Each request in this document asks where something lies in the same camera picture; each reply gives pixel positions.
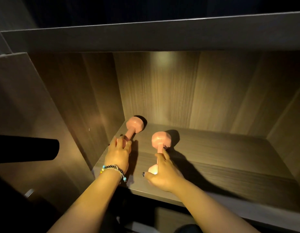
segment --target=shelf board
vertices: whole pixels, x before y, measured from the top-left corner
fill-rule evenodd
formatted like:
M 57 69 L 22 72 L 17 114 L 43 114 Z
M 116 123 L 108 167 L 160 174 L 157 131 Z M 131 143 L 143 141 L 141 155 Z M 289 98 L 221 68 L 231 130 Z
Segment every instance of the shelf board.
M 116 136 L 125 134 L 125 123 Z M 300 187 L 279 155 L 264 138 L 147 124 L 133 137 L 127 187 L 132 193 L 182 205 L 173 194 L 151 186 L 142 172 L 156 164 L 152 134 L 168 131 L 171 159 L 183 176 L 208 193 L 300 212 Z M 93 171 L 99 175 L 107 149 Z

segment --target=beaded bracelet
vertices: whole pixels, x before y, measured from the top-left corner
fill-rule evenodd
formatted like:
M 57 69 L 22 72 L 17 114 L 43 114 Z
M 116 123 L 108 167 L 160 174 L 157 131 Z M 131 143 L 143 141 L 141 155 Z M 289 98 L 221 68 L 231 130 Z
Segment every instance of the beaded bracelet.
M 107 166 L 103 165 L 101 168 L 100 174 L 106 169 L 113 169 L 113 170 L 118 171 L 121 174 L 123 181 L 126 182 L 126 177 L 124 176 L 124 172 L 116 164 L 111 164 L 111 165 L 107 165 Z

